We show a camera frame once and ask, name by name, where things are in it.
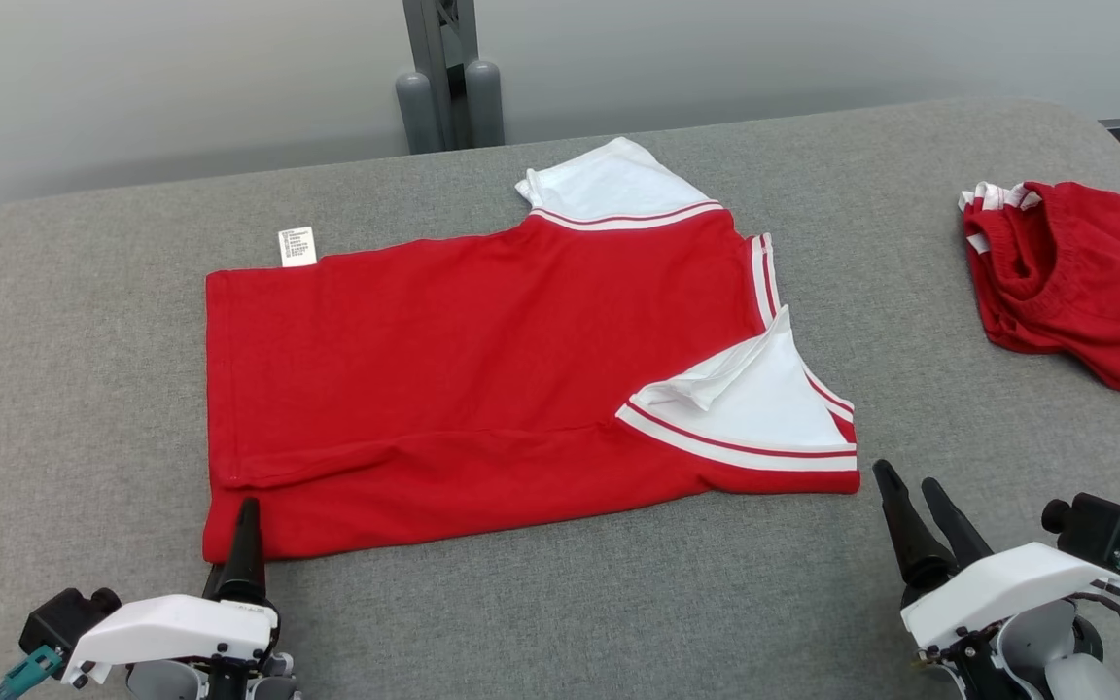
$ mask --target folded red garment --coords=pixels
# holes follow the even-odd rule
[[[1063,181],[963,192],[983,330],[1018,353],[1071,353],[1120,390],[1120,195]]]

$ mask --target robotic arm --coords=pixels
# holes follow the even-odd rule
[[[105,588],[68,588],[28,616],[19,647],[28,656],[6,674],[0,700],[46,678],[77,690],[129,666],[137,700],[299,700],[292,659],[276,654],[279,613],[267,599],[258,501],[246,497],[224,566],[205,592],[121,604]]]
[[[1120,505],[1080,493],[1049,502],[1057,548],[992,553],[945,489],[922,492],[951,549],[932,536],[893,465],[872,467],[906,590],[902,619],[920,663],[945,669],[968,700],[1120,700],[1101,635],[1076,615],[1092,600],[1120,615]]]

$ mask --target white sleeve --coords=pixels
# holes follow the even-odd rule
[[[572,223],[654,218],[698,207],[719,208],[628,138],[559,166],[525,171],[516,190],[534,207]]]

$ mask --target red stripe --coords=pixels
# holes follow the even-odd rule
[[[772,296],[772,256],[768,253],[772,243],[769,243],[768,236],[760,235],[759,245],[763,246],[763,287],[768,292],[768,311],[774,319],[777,317],[777,298]]]
[[[569,222],[572,225],[600,225],[600,223],[604,223],[604,222],[650,222],[653,218],[674,217],[674,216],[676,216],[676,214],[689,212],[689,209],[697,209],[698,207],[708,207],[708,205],[711,205],[711,204],[719,205],[719,203],[717,203],[717,200],[715,200],[715,199],[708,199],[708,200],[706,200],[706,203],[691,204],[691,205],[689,205],[689,207],[683,207],[683,208],[676,209],[676,212],[669,212],[668,214],[651,214],[651,216],[648,216],[648,217],[632,217],[632,216],[628,216],[628,214],[625,214],[625,216],[617,216],[617,217],[591,218],[591,221],[587,221],[587,222],[578,221],[577,218],[569,218],[569,217],[566,217],[566,216],[561,216],[561,214],[557,214],[556,212],[551,212],[549,209],[539,208],[539,209],[534,209],[534,212],[545,213],[545,214],[548,214],[549,217],[561,218],[561,221]]]
[[[810,376],[810,371],[806,372],[806,381],[810,382],[810,386],[812,386],[814,391],[818,391],[818,393],[822,395],[823,399],[828,399],[829,402],[836,403],[837,407],[843,408],[846,409],[846,411],[849,411],[851,413],[853,412],[853,407],[850,407],[849,403],[841,402],[841,400],[837,399],[836,395],[829,394],[828,391],[823,391],[823,386],[819,385],[819,382],[814,381],[814,379]]]
[[[651,413],[645,412],[643,409],[636,407],[634,402],[626,402],[626,407],[634,409],[637,416],[645,418],[655,424],[666,427],[666,429],[672,432],[684,435],[685,438],[697,439],[699,442],[706,442],[707,445],[715,445],[716,447],[727,447],[729,449],[737,449],[738,452],[752,452],[755,455],[765,455],[768,457],[796,457],[801,460],[820,460],[823,457],[853,457],[858,455],[853,449],[844,449],[840,452],[790,452],[785,449],[760,449],[758,447],[744,447],[741,445],[732,445],[729,442],[720,442],[719,439],[703,438],[701,435],[694,435],[688,430],[682,430],[680,427],[662,421],[656,417],[651,416]]]

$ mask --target red fabric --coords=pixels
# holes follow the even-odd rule
[[[211,562],[245,496],[262,501],[268,558],[293,558],[709,488],[858,487],[858,473],[703,460],[613,418],[648,382],[764,332],[728,212],[598,232],[526,217],[493,235],[218,271],[206,311]]]
[[[1120,390],[1120,195],[1064,181],[1026,183],[1040,203],[965,205],[965,235],[983,330],[1018,353],[1072,353]]]

